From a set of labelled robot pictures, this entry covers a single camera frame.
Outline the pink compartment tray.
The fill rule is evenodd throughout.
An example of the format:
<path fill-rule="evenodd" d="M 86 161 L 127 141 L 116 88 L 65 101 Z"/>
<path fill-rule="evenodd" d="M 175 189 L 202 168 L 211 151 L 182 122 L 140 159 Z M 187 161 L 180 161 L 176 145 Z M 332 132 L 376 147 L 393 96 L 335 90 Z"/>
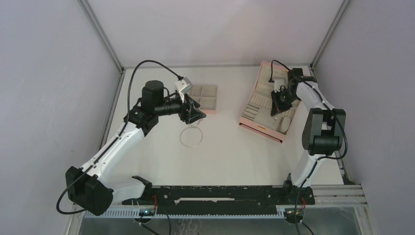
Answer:
<path fill-rule="evenodd" d="M 194 85 L 186 94 L 200 104 L 199 110 L 205 114 L 217 113 L 217 85 Z"/>

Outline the pink jewelry box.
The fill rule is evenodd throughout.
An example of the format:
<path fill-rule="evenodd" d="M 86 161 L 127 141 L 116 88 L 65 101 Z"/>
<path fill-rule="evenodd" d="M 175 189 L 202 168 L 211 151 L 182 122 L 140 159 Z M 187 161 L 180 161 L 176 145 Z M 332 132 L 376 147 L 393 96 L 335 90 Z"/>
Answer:
<path fill-rule="evenodd" d="M 271 92 L 274 91 L 274 77 L 284 78 L 285 85 L 288 85 L 287 68 L 263 61 L 260 64 L 258 76 L 248 103 L 239 118 L 239 126 L 274 141 L 283 142 L 286 139 L 286 133 L 296 114 L 300 101 L 294 101 L 290 110 L 272 117 Z"/>

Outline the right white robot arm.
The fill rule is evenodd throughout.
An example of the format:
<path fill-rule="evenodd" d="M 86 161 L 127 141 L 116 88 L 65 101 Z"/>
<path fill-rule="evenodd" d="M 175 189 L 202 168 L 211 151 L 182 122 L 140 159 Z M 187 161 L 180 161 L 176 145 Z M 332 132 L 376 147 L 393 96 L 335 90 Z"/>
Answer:
<path fill-rule="evenodd" d="M 319 89 L 316 79 L 303 75 L 302 69 L 287 72 L 287 84 L 275 85 L 271 92 L 271 115 L 288 111 L 295 101 L 301 101 L 308 116 L 301 136 L 304 149 L 296 168 L 289 174 L 292 185 L 283 190 L 283 199 L 290 204 L 302 198 L 300 188 L 311 185 L 312 178 L 321 163 L 335 159 L 334 152 L 347 149 L 344 130 L 346 112 L 331 105 Z"/>

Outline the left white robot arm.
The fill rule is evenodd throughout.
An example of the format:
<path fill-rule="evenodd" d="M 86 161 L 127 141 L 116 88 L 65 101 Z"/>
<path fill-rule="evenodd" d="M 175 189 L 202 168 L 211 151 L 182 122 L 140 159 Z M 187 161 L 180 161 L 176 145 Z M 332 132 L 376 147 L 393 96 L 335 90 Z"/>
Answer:
<path fill-rule="evenodd" d="M 102 215 L 113 203 L 136 199 L 149 203 L 153 191 L 139 177 L 124 182 L 111 182 L 109 176 L 130 150 L 159 122 L 159 117 L 177 114 L 186 124 L 206 117 L 200 104 L 188 92 L 193 85 L 186 77 L 175 82 L 175 92 L 164 96 L 161 81 L 151 80 L 142 88 L 142 95 L 129 109 L 121 127 L 90 160 L 80 168 L 70 167 L 65 174 L 64 193 L 73 203 L 94 215 Z"/>

